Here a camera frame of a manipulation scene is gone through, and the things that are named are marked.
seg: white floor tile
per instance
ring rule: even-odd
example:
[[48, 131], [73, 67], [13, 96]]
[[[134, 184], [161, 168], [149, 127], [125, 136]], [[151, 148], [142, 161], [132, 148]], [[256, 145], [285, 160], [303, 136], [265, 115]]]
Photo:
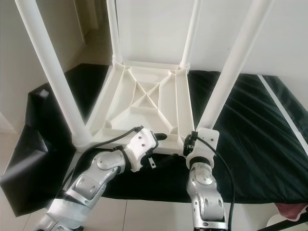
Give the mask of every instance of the white floor tile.
[[0, 231], [23, 231], [30, 215], [16, 218], [2, 189], [0, 189]]
[[[273, 225], [273, 224], [277, 224], [277, 223], [282, 222], [284, 220], [286, 220], [286, 218], [284, 218], [280, 214], [276, 214], [275, 216], [270, 218], [270, 220], [268, 221], [268, 226]], [[308, 231], [308, 224], [305, 224], [305, 223], [299, 224], [299, 225], [293, 226], [291, 228], [284, 229], [283, 231]]]
[[23, 231], [32, 231], [38, 221], [46, 214], [47, 209], [43, 208], [39, 211], [31, 213], [29, 220]]
[[[227, 218], [230, 203], [225, 203]], [[235, 204], [232, 218], [232, 230], [256, 231], [266, 227], [268, 220], [278, 213], [274, 204], [249, 205]]]
[[[228, 216], [230, 204], [225, 203], [225, 207]], [[236, 204], [232, 230], [256, 231], [265, 227], [269, 218], [277, 212], [274, 204]], [[129, 200], [124, 231], [187, 231], [193, 230], [192, 220], [190, 204]]]
[[102, 197], [86, 220], [84, 231], [122, 231], [126, 200]]
[[3, 175], [15, 149], [19, 134], [0, 133], [0, 176]]
[[190, 204], [128, 200], [124, 231], [193, 230]]

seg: black fabric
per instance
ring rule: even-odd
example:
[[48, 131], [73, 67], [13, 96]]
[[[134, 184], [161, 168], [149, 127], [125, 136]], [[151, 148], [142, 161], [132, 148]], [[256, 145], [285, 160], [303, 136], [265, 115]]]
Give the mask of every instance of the black fabric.
[[[82, 64], [66, 74], [85, 121], [107, 68]], [[195, 125], [218, 76], [219, 72], [189, 72]], [[300, 130], [305, 134], [307, 112], [294, 109], [300, 107], [297, 101], [292, 100], [292, 104], [288, 111], [293, 119], [301, 118]], [[237, 203], [308, 202], [308, 157], [257, 76], [239, 76], [214, 129], [220, 132], [217, 151], [234, 176]], [[1, 187], [17, 216], [42, 208], [55, 197], [74, 152], [69, 129], [50, 86], [45, 84], [29, 93], [26, 124], [1, 178]], [[92, 152], [82, 161], [73, 177], [89, 166], [95, 154]], [[107, 184], [104, 196], [190, 202], [186, 193], [189, 171], [185, 159], [176, 155], [168, 161], [165, 158], [154, 154], [153, 159], [160, 167], [148, 166], [137, 173], [125, 171], [117, 175]], [[230, 202], [230, 179], [218, 158], [213, 174], [223, 199]]]
[[[108, 66], [81, 64], [65, 74], [84, 120]], [[23, 131], [0, 185], [16, 216], [49, 204], [75, 153], [70, 130], [49, 84], [28, 94]]]

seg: white wall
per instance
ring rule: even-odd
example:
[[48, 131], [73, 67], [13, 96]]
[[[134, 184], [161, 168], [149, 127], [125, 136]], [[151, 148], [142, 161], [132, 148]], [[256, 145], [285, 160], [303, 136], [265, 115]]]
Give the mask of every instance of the white wall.
[[89, 13], [90, 13], [90, 22], [91, 22], [91, 29], [98, 29], [99, 28], [99, 22], [96, 14], [96, 4], [95, 0], [86, 0]]
[[88, 4], [84, 0], [75, 0], [76, 10], [81, 26], [82, 34], [85, 37], [91, 29], [90, 13]]
[[[83, 45], [73, 0], [39, 0], [63, 69]], [[27, 94], [47, 82], [13, 0], [0, 0], [0, 112], [19, 132]]]
[[[192, 70], [221, 71], [251, 0], [204, 0]], [[118, 0], [125, 59], [179, 63], [192, 0]], [[308, 1], [277, 0], [243, 73], [278, 75], [308, 109]]]
[[61, 67], [66, 71], [84, 48], [74, 0], [37, 0]]

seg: doorway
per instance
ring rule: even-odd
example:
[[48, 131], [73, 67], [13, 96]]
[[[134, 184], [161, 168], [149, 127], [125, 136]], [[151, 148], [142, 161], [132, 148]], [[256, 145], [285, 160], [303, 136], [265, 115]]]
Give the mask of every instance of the doorway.
[[85, 48], [74, 66], [86, 64], [112, 65], [112, 48], [105, 0], [74, 0]]

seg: white cylindrical leg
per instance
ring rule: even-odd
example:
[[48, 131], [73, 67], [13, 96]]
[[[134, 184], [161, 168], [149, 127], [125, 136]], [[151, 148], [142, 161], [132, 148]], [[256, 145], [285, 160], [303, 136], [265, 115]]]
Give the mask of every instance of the white cylindrical leg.
[[214, 127], [273, 3], [274, 0], [253, 0], [240, 33], [206, 105], [198, 128], [212, 129]]
[[190, 69], [191, 68], [191, 57], [193, 51], [193, 42], [197, 32], [199, 16], [201, 12], [202, 0], [195, 0], [192, 9], [191, 22], [188, 28], [188, 34], [186, 38], [185, 48], [183, 52], [182, 61], [180, 62], [181, 69]]
[[112, 45], [112, 60], [116, 63], [123, 63], [123, 57], [120, 47], [119, 30], [117, 26], [115, 0], [107, 0], [107, 11], [109, 19], [110, 37]]
[[81, 118], [48, 36], [37, 3], [35, 0], [16, 0], [16, 5], [38, 55], [38, 59], [72, 132], [73, 143], [76, 147], [86, 146], [90, 142], [91, 134], [86, 129]]

